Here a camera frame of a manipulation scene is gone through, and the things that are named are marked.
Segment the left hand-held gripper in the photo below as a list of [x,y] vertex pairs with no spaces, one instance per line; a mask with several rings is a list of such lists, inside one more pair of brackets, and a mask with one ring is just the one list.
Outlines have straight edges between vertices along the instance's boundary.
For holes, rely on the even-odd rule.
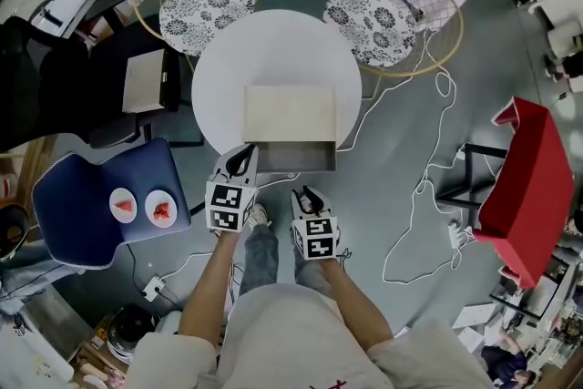
[[221,155],[206,183],[205,217],[210,230],[241,233],[257,198],[259,149],[243,144]]

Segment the white rectangular box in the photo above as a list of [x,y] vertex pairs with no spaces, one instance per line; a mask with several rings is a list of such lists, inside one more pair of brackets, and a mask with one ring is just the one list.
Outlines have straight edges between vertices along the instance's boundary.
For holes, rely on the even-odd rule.
[[316,173],[336,171],[336,147],[331,141],[256,143],[260,173]]

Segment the cream cloth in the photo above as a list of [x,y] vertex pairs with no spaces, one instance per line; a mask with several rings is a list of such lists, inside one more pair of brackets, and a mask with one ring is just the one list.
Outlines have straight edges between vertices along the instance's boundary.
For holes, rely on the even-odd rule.
[[334,142],[335,89],[306,86],[246,87],[241,137],[247,143]]

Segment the person's right forearm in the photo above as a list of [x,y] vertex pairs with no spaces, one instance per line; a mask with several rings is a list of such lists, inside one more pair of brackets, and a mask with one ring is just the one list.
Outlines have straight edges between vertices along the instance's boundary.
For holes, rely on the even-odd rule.
[[345,325],[365,352],[394,338],[378,307],[361,291],[337,260],[319,261]]

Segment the person's white left shoe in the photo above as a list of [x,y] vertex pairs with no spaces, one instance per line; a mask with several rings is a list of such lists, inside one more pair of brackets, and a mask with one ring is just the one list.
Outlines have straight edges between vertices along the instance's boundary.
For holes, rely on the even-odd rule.
[[258,226],[271,225],[271,221],[268,217],[266,209],[259,202],[254,205],[253,210],[247,220],[247,224],[251,230],[254,230]]

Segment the person's left leg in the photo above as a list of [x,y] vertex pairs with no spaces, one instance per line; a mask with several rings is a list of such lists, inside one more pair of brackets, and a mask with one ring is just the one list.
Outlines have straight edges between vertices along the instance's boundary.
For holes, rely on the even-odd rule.
[[279,241],[267,224],[256,225],[244,246],[245,263],[239,296],[276,283],[279,268]]

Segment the grey flat box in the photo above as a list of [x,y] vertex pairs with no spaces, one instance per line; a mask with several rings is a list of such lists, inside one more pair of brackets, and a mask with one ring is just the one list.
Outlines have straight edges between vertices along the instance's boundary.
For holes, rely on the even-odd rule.
[[137,114],[179,105],[179,59],[165,49],[151,51],[128,60],[122,111]]

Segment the person's white shirt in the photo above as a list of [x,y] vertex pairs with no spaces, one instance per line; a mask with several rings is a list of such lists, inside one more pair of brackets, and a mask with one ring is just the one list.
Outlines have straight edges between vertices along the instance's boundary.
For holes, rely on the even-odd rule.
[[149,333],[124,389],[495,389],[446,325],[428,322],[365,351],[336,303],[290,283],[240,297],[219,351],[207,341]]

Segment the white power strip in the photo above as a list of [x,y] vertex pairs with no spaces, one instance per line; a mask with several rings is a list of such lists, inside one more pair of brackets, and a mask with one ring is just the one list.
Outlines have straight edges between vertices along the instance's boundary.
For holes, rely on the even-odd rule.
[[464,233],[460,230],[460,225],[456,220],[448,224],[450,244],[453,250],[457,250],[464,239]]
[[142,296],[148,302],[153,302],[164,287],[165,282],[159,276],[153,276],[142,290]]

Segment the floral seat cushion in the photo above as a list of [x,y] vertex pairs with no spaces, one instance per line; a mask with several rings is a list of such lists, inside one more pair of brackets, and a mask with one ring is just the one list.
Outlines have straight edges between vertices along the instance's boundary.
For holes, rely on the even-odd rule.
[[405,0],[327,0],[323,21],[347,39],[359,63],[372,67],[399,64],[416,43],[416,19]]
[[221,32],[254,11],[255,0],[166,0],[159,13],[162,38],[175,50],[198,56]]

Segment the blue padded chair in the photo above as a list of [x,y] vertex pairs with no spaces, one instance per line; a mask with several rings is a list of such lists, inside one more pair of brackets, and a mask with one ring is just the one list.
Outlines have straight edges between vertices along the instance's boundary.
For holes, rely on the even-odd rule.
[[[129,224],[110,212],[109,196],[128,189],[138,213]],[[145,199],[164,190],[176,201],[175,223],[161,229],[145,212]],[[123,244],[187,230],[189,208],[169,144],[155,138],[99,164],[76,153],[59,159],[33,188],[33,206],[49,253],[60,263],[93,270],[108,268]]]

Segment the red tablecloth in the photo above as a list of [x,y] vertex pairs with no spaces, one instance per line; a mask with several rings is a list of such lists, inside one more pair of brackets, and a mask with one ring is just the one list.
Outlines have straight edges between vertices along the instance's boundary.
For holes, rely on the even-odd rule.
[[575,183],[549,109],[512,97],[492,123],[514,130],[480,207],[476,241],[490,242],[525,285],[538,282],[568,218]]

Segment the grey denim cloth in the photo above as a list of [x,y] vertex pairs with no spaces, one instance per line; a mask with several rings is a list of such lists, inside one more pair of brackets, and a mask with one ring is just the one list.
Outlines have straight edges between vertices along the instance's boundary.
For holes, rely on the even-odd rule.
[[15,315],[32,297],[46,287],[73,274],[83,274],[78,268],[52,259],[13,269],[0,269],[0,314]]

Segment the white device box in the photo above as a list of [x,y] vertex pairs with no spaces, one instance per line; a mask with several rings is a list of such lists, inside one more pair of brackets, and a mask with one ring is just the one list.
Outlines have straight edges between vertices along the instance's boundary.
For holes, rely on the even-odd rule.
[[53,36],[70,37],[97,0],[47,0],[29,22]]

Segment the black shelf frame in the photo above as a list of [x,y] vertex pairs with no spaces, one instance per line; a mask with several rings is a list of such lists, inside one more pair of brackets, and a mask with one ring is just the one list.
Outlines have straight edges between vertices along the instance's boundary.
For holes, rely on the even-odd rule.
[[558,310],[567,300],[576,267],[553,255],[538,282],[525,285],[508,266],[498,270],[501,278],[489,294],[508,310],[540,322]]

